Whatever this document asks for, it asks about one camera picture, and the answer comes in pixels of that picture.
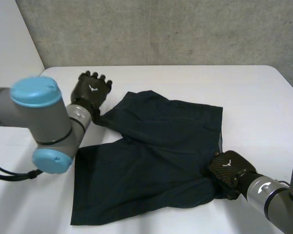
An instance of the robotic arm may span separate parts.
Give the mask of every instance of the robotic arm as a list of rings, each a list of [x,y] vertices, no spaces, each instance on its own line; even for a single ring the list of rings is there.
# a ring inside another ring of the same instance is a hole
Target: robotic arm
[[[293,234],[293,171],[290,187],[256,169],[234,151],[219,154],[209,166],[228,199],[242,194],[259,212],[285,234]]]
[[[72,92],[72,103],[65,108],[52,78],[20,80],[11,88],[0,88],[0,126],[28,128],[38,145],[33,153],[37,168],[50,174],[64,173],[91,120],[100,116],[99,107],[111,85],[104,75],[98,78],[97,73],[82,73]]]

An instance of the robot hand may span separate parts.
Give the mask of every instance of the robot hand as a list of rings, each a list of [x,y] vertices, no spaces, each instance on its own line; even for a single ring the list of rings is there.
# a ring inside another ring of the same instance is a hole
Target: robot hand
[[[99,107],[111,89],[112,81],[105,82],[105,75],[98,78],[98,73],[90,75],[90,72],[86,71],[78,78],[78,83],[71,94],[71,102],[87,109],[92,121],[97,122],[100,116]]]
[[[239,197],[239,179],[245,173],[257,174],[250,162],[235,151],[218,154],[209,165],[211,176],[220,184],[229,200]]]

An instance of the blue joint cap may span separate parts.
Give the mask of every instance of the blue joint cap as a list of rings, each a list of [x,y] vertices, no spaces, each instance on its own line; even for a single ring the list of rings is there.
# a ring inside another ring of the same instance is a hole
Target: blue joint cap
[[[51,149],[37,149],[33,154],[36,167],[50,174],[61,174],[67,171],[73,159],[66,154]]]
[[[32,108],[51,106],[62,98],[58,84],[50,77],[22,79],[11,87],[10,95],[16,104]]]

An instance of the fabric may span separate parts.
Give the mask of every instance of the fabric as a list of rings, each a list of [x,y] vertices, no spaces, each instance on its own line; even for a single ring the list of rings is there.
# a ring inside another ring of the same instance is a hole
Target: fabric
[[[222,108],[128,92],[99,125],[122,139],[80,148],[72,225],[102,225],[223,198],[207,168],[221,152]]]

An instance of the gray wall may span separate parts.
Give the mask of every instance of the gray wall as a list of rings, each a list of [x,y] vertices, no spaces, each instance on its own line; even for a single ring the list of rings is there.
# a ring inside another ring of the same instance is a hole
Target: gray wall
[[[293,0],[17,0],[45,67],[265,64],[293,85]]]

